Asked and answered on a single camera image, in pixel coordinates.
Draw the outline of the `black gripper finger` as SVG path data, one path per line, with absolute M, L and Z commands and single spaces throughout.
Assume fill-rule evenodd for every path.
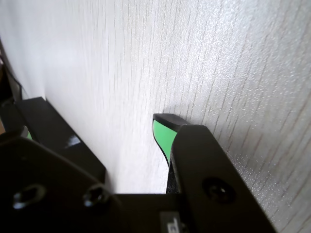
M 174 114 L 153 115 L 153 135 L 181 195 L 192 233 L 273 233 L 268 217 L 204 125 Z
M 120 233 L 120 209 L 106 187 L 71 161 L 22 136 L 0 136 L 3 233 Z

